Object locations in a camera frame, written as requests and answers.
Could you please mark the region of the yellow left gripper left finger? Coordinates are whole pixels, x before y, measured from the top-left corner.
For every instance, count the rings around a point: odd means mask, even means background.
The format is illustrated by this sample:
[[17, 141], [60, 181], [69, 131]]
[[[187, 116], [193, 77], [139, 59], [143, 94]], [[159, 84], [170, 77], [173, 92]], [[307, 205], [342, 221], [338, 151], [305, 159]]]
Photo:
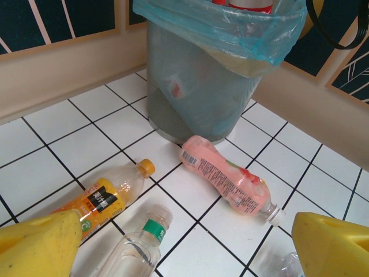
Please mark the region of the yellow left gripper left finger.
[[1, 276], [69, 276], [81, 238], [75, 211], [2, 227]]

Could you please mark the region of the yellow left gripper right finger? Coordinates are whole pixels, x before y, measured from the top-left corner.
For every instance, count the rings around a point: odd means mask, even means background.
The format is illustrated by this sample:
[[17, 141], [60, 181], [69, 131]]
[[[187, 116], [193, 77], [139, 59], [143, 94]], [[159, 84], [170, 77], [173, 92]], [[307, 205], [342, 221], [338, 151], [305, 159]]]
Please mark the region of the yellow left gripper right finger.
[[299, 212], [292, 239], [305, 276], [368, 276], [368, 227]]

